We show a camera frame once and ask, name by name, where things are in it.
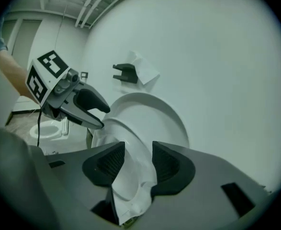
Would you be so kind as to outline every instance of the white wall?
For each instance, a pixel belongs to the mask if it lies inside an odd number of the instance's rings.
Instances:
[[[159,71],[151,87],[179,111],[191,148],[281,186],[281,25],[261,0],[124,0],[90,31],[83,68],[112,104],[113,64],[136,50]]]
[[[55,50],[69,66],[77,71],[80,70],[83,50],[89,33],[88,28],[76,28],[74,26],[75,21],[69,18],[64,18],[60,27],[62,16],[35,12],[10,13],[6,20],[18,18],[42,20],[31,47],[28,67],[33,58]],[[14,111],[36,108],[39,108],[37,104],[21,96],[14,107]]]

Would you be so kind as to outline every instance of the ceiling pipe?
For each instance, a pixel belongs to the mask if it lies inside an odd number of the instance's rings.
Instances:
[[[101,18],[102,15],[104,15],[114,4],[116,4],[119,0],[113,1],[108,7],[102,11],[102,13],[99,14],[99,16],[94,20],[94,22],[90,25],[89,29],[93,27],[93,25]]]
[[[84,24],[86,23],[86,21],[88,20],[89,16],[92,14],[93,10],[98,6],[98,4],[101,2],[102,0],[96,0],[94,2],[94,4],[92,5],[92,7],[90,8],[90,10],[88,11],[88,13],[85,16],[85,19],[83,20],[83,23],[81,24],[81,28],[83,28]]]
[[[85,1],[84,5],[83,5],[83,7],[82,7],[82,9],[81,9],[81,11],[79,12],[77,21],[75,22],[75,25],[74,25],[75,27],[78,26],[79,21],[81,20],[81,18],[82,18],[82,16],[83,16],[83,14],[84,14],[84,12],[85,12],[87,6],[88,6],[90,3],[91,3],[91,0],[86,0],[86,1]]]

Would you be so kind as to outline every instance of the toilet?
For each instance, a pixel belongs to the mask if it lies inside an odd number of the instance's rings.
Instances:
[[[67,139],[68,123],[65,118],[62,121],[48,120],[40,123],[40,140]],[[38,125],[34,125],[30,129],[30,136],[38,139]]]

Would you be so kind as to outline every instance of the white towel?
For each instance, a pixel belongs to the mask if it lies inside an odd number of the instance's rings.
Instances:
[[[160,75],[160,73],[138,52],[129,51],[127,63],[135,66],[137,77],[143,85]]]

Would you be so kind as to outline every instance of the black gripper pad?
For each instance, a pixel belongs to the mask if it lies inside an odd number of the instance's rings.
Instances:
[[[152,163],[156,170],[157,185],[151,189],[151,197],[175,195],[194,178],[195,166],[186,156],[153,141]]]
[[[111,148],[85,160],[82,166],[83,173],[93,184],[111,187],[123,166],[124,154],[125,143],[118,142]]]

